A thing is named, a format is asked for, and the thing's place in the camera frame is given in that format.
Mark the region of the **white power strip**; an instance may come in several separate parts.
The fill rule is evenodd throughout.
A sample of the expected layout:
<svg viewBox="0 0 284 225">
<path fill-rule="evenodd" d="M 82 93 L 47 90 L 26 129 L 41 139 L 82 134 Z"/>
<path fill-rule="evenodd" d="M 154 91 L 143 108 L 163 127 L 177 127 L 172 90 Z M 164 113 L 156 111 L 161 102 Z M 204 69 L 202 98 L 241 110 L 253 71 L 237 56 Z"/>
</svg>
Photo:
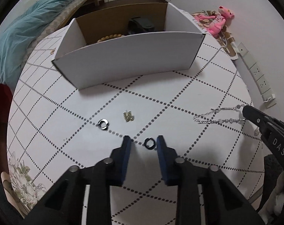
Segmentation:
<svg viewBox="0 0 284 225">
<path fill-rule="evenodd" d="M 234 62 L 240 76 L 246 84 L 255 107 L 266 110 L 276 105 L 276 95 L 261 69 L 261 65 L 252 53 L 240 42 L 238 59 Z"/>
</svg>

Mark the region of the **small gold earrings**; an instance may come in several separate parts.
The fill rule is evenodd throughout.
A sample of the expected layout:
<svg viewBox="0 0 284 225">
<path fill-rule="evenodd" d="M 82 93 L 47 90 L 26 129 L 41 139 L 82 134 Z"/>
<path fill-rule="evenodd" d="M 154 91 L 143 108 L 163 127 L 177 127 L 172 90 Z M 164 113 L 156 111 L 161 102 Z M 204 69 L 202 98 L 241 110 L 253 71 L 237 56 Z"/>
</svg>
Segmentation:
<svg viewBox="0 0 284 225">
<path fill-rule="evenodd" d="M 134 116 L 132 115 L 131 111 L 124 112 L 123 116 L 126 122 L 134 121 Z"/>
</svg>

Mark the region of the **patterned white tablecloth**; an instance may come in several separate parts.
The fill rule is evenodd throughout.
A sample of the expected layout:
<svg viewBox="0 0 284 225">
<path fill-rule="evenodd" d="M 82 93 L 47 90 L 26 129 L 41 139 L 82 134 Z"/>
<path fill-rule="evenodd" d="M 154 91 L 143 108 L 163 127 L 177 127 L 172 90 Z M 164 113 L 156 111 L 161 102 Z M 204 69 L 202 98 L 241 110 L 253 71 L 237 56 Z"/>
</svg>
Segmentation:
<svg viewBox="0 0 284 225">
<path fill-rule="evenodd" d="M 165 186 L 158 156 L 143 143 L 164 136 L 180 157 L 216 165 L 246 198 L 263 187 L 263 145 L 240 106 L 251 97 L 217 40 L 205 34 L 190 69 L 136 76 L 77 90 L 52 60 L 66 28 L 35 47 L 16 86 L 8 123 L 12 188 L 28 213 L 72 165 L 86 168 L 132 138 L 126 180 L 112 187 L 113 224 L 174 224 L 177 189 Z M 123 113 L 131 111 L 134 121 Z"/>
</svg>

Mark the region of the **white cardboard box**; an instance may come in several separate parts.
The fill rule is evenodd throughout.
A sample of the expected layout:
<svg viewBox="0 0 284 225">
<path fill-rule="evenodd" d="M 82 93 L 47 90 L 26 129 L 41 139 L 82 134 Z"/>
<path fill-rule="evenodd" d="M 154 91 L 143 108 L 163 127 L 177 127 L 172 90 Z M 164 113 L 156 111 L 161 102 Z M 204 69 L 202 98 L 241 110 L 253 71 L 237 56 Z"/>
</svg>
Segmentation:
<svg viewBox="0 0 284 225">
<path fill-rule="evenodd" d="M 127 33 L 129 19 L 145 17 L 151 33 Z M 74 18 L 52 60 L 76 89 L 140 75 L 187 70 L 205 33 L 193 17 L 171 3 L 137 3 Z"/>
</svg>

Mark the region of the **pink panther plush toy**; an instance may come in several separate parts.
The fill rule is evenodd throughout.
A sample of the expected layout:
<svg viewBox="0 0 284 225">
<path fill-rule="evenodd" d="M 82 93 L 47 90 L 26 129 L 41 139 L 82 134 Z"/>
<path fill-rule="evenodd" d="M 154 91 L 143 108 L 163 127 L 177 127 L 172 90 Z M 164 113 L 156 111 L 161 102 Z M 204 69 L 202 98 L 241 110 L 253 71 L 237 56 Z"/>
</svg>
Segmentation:
<svg viewBox="0 0 284 225">
<path fill-rule="evenodd" d="M 221 30 L 223 29 L 224 25 L 226 24 L 227 20 L 234 18 L 234 13 L 224 6 L 219 6 L 218 13 L 215 13 L 211 16 L 206 15 L 197 15 L 197 21 L 209 20 L 210 24 L 207 27 L 207 31 L 213 36 L 217 37 Z"/>
</svg>

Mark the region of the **black fitness band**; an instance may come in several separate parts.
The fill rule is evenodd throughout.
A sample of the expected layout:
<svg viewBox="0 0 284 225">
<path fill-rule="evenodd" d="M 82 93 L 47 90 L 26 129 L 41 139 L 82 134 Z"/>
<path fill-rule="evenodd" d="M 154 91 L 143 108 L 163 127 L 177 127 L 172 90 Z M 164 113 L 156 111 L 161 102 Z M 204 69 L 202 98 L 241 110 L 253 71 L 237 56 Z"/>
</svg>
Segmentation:
<svg viewBox="0 0 284 225">
<path fill-rule="evenodd" d="M 129 19 L 127 26 L 127 33 L 130 34 L 143 34 L 155 31 L 154 24 L 145 17 L 133 17 Z"/>
</svg>

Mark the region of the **bed with patterned mattress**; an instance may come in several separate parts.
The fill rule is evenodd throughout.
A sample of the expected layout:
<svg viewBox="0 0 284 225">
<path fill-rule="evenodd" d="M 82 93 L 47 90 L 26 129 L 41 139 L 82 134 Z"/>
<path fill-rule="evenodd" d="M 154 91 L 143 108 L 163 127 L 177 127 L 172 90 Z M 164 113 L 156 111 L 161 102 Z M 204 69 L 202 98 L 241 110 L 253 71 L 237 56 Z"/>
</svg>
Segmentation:
<svg viewBox="0 0 284 225">
<path fill-rule="evenodd" d="M 88 0 L 74 0 L 67 5 L 62 12 L 41 32 L 41 34 L 30 43 L 25 56 L 23 57 L 23 63 L 28 60 L 39 42 L 41 42 L 46 36 L 64 27 L 74 13 L 87 1 Z"/>
</svg>

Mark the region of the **teal blanket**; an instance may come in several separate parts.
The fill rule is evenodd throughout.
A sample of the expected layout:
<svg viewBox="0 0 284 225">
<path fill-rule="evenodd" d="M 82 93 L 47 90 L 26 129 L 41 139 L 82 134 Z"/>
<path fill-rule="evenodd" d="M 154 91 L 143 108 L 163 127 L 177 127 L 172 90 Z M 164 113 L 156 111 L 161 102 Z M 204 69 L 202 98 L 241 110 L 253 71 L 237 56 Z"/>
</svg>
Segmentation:
<svg viewBox="0 0 284 225">
<path fill-rule="evenodd" d="M 43 31 L 75 0 L 38 0 L 0 35 L 0 84 L 14 89 Z"/>
</svg>

